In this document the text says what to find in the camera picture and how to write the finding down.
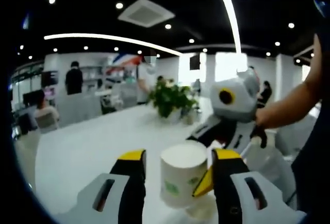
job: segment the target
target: paper cup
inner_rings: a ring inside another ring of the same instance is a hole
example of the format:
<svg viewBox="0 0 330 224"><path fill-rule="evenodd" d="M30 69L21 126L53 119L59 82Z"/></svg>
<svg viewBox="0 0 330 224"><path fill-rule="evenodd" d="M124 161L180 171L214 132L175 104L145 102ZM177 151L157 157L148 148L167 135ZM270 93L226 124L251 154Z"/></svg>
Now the paper cup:
<svg viewBox="0 0 330 224"><path fill-rule="evenodd" d="M161 199L172 208L185 208L198 201L192 196L207 170L206 147L186 141L164 150L161 155Z"/></svg>

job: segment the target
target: ceiling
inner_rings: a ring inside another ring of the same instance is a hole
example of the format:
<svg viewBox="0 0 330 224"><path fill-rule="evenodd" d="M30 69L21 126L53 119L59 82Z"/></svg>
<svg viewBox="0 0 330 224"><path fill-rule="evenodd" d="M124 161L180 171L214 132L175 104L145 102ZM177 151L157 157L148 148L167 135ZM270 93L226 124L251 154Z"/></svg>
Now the ceiling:
<svg viewBox="0 0 330 224"><path fill-rule="evenodd" d="M74 53L85 51L136 54L144 48L140 45L104 39L68 38L44 40L46 35L59 33L99 33L146 41L171 49L190 46L180 52L234 51L234 38L228 15L222 0L149 0L175 14L175 17L145 28L119 21L117 18L125 8L137 0L18 0L19 20L16 28L15 61L23 64L43 59L53 53ZM312 44L314 28L321 17L314 7L313 0L232 0L242 45L255 48L245 49L249 55L266 57L278 53L295 55ZM116 9L116 3L123 9ZM28 14L28 28L22 24ZM165 29L165 24L172 28ZM231 44L222 48L214 45ZM160 53L161 58L171 55Z"/></svg>

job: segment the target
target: ceiling air vent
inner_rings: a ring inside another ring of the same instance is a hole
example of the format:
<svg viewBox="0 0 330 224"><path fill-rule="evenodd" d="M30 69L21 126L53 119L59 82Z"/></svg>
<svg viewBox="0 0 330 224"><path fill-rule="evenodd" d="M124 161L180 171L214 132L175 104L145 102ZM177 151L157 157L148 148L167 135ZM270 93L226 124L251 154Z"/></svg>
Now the ceiling air vent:
<svg viewBox="0 0 330 224"><path fill-rule="evenodd" d="M149 0L137 0L120 14L118 20L130 22L142 27L152 27L175 17L162 6Z"/></svg>

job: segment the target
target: curved light strip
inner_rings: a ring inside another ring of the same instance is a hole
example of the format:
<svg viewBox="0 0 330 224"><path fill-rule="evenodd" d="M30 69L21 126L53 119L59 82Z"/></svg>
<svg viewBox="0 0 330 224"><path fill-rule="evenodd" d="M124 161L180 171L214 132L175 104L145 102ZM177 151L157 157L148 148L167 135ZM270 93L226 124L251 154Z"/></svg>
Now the curved light strip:
<svg viewBox="0 0 330 224"><path fill-rule="evenodd" d="M147 46L156 50L162 50L165 51L166 53L171 53L177 56L182 56L183 53L180 53L175 50L168 49L166 47L162 47L160 45L155 45L149 42L144 42L141 40L134 40L130 38L125 38L125 37L119 37L119 36L113 36L113 35L98 35L95 33L62 33L59 35L47 35L44 36L43 38L45 40L51 40L51 39L59 39L59 38L73 38L73 37L80 37L80 38L97 38L97 39L106 39L106 40L117 40L117 41L123 41L127 43L132 43L132 44L137 44L137 45L142 45L142 46Z"/></svg>
<svg viewBox="0 0 330 224"><path fill-rule="evenodd" d="M223 3L225 4L227 14L229 17L229 21L230 21L230 25L232 27L236 53L242 53L241 41L239 38L238 25L237 25L235 11L234 11L234 7L233 7L233 2L232 2L232 0L223 0Z"/></svg>

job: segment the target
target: white table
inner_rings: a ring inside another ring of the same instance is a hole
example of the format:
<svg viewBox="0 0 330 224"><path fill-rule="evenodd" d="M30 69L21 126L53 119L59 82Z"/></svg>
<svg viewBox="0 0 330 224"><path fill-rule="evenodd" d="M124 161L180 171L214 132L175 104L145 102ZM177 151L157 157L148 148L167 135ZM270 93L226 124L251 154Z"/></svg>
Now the white table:
<svg viewBox="0 0 330 224"><path fill-rule="evenodd" d="M144 148L143 223L192 223L183 211L160 200L160 153L183 142L212 113L208 99L201 98L200 106L201 119L191 126L164 124L150 106L138 106L42 135L36 158L38 198L51 214L65 213L76 204L78 192L99 174L109 173L120 155Z"/></svg>

